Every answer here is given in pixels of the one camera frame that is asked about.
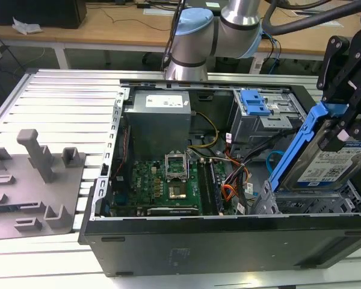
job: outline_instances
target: white paper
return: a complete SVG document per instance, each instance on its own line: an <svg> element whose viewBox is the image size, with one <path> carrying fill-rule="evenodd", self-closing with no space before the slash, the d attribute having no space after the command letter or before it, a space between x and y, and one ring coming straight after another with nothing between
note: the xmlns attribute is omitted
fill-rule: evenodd
<svg viewBox="0 0 361 289"><path fill-rule="evenodd" d="M12 28L24 35L27 35L28 33L43 32L39 24L27 24L17 21L15 18L13 18L13 23L14 24L12 24Z"/></svg>
<svg viewBox="0 0 361 289"><path fill-rule="evenodd" d="M220 8L219 3L216 2L206 2L207 7Z"/></svg>

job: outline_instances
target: green circuit board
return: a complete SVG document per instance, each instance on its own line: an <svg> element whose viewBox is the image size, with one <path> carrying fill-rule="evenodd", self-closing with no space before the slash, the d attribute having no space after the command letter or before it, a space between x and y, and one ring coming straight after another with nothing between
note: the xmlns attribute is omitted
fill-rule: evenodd
<svg viewBox="0 0 361 289"><path fill-rule="evenodd" d="M122 207L197 208L199 214L203 215L197 162L189 161L188 165L186 182L178 179L167 182L164 161L135 161L132 169L131 191ZM174 173L184 170L181 160L170 161L169 169ZM214 170L218 181L226 177L225 166L222 162L215 163ZM180 189L179 194L174 196L176 186ZM115 196L114 204L118 203L118 197L120 196Z"/></svg>
<svg viewBox="0 0 361 289"><path fill-rule="evenodd" d="M172 172L181 172L178 164L170 163ZM198 177L196 165L190 164L190 175L183 199L170 199L168 183L165 179L164 161L136 161L132 171L132 193L128 205L155 205L168 207L200 208Z"/></svg>

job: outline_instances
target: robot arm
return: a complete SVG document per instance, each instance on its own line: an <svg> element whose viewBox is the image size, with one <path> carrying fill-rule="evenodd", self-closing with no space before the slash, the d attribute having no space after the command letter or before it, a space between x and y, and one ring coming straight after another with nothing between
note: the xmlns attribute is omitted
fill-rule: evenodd
<svg viewBox="0 0 361 289"><path fill-rule="evenodd" d="M335 69L349 49L346 63ZM332 191L361 169L361 30L333 36L317 88L324 92L270 176L273 191Z"/></svg>
<svg viewBox="0 0 361 289"><path fill-rule="evenodd" d="M165 73L169 80L207 80L208 56L251 57L261 42L258 6L260 0L230 0L220 17L202 8L182 12L176 30L171 62Z"/></svg>
<svg viewBox="0 0 361 289"><path fill-rule="evenodd" d="M165 72L168 80L206 81L208 56L248 58L261 42L262 28L271 35L281 35L309 28L326 21L345 17L361 11L361 0L332 10L280 26L272 26L270 17L277 7L300 9L316 7L329 0L314 4L291 6L280 0L267 0L271 5L262 27L258 16L260 0L230 0L220 17L202 8L182 11L172 42L170 64Z"/></svg>

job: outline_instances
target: computer case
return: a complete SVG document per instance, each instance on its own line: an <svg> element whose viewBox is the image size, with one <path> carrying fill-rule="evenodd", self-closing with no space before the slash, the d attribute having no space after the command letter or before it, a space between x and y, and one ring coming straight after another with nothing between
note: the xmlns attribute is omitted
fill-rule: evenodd
<svg viewBox="0 0 361 289"><path fill-rule="evenodd" d="M221 95L223 90L250 86L225 82L121 83L131 90L140 85L143 85L144 89L150 87L152 90L187 90L194 87L201 90L216 89L217 93L210 102L206 100L211 99L211 95L201 94L199 100L196 100L193 97L194 91L189 92L192 110L200 111L209 105L220 108L220 113L211 116L213 122L216 122L215 116L224 112L224 105L217 105L223 99L228 99ZM296 107L303 109L301 115L307 114L315 105L304 87L265 87L261 84L251 86L265 91L265 94L287 92L296 100ZM126 91L121 90L117 97L110 128L119 126L122 106L117 103L123 103L123 94L130 93ZM134 104L127 98L125 102L127 107ZM194 118L191 121L191 129L196 126L196 120ZM117 134L115 131L110 133L102 171L90 190L79 234L79 242L91 246L108 277L323 269L361 248L361 206L358 213L354 211L341 214L329 211L328 214L280 213L259 216L106 216L110 210L108 201L114 198L115 189L111 188L110 184L119 178L113 173L110 174L110 171L115 171L113 168L116 164L113 160L118 158L116 155L120 152L118 145L115 148L116 155L113 156L111 151L111 142ZM256 170L251 172L253 177L258 174ZM145 182L142 182L142 186L147 187ZM361 171L351 179L350 186L361 196Z"/></svg>
<svg viewBox="0 0 361 289"><path fill-rule="evenodd" d="M78 28L87 14L84 0L0 0L0 25L13 18L42 28Z"/></svg>

